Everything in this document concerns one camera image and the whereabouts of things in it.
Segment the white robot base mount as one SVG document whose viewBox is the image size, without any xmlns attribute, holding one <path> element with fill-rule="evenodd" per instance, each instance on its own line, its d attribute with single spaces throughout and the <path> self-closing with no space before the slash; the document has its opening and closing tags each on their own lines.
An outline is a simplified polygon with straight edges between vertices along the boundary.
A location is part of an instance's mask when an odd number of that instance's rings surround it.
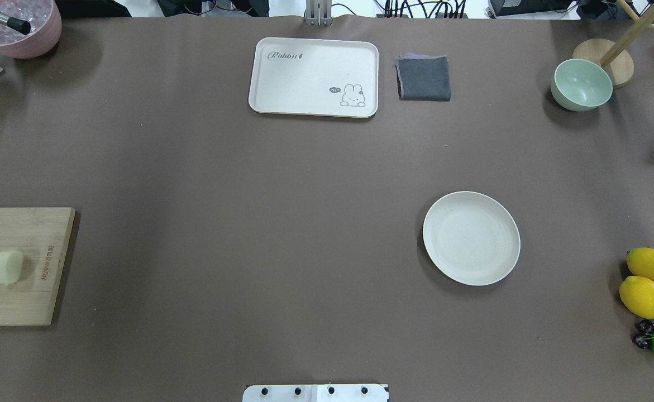
<svg viewBox="0 0 654 402">
<path fill-rule="evenodd" d="M 274 384 L 246 387 L 242 401 L 389 401 L 382 384 Z"/>
</svg>

